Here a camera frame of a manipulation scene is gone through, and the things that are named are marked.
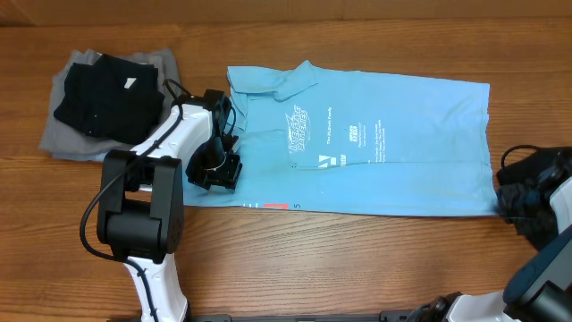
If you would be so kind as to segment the light blue printed t-shirt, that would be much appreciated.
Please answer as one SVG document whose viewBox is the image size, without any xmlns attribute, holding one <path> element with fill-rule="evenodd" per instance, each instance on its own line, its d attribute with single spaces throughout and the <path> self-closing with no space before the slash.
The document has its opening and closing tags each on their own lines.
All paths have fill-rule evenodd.
<svg viewBox="0 0 572 322">
<path fill-rule="evenodd" d="M 227 70 L 242 170 L 234 191 L 184 187 L 199 207 L 490 216 L 486 83 L 304 62 Z"/>
</svg>

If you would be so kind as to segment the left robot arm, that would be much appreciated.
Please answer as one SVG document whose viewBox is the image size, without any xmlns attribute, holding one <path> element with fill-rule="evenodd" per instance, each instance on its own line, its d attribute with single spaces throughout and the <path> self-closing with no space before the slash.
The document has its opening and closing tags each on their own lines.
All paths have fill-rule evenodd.
<svg viewBox="0 0 572 322">
<path fill-rule="evenodd" d="M 242 164 L 227 123 L 233 112 L 221 91 L 183 94 L 146 141 L 105 157 L 97 238 L 128 269 L 141 321 L 191 319 L 174 259 L 184 229 L 183 186 L 235 189 Z"/>
</svg>

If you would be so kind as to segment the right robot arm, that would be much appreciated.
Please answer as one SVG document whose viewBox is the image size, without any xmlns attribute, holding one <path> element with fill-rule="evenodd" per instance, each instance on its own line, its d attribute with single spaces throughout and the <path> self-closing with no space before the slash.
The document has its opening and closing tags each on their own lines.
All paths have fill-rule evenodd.
<svg viewBox="0 0 572 322">
<path fill-rule="evenodd" d="M 408 321 L 571 322 L 571 228 L 521 267 L 502 292 L 439 297 Z"/>
</svg>

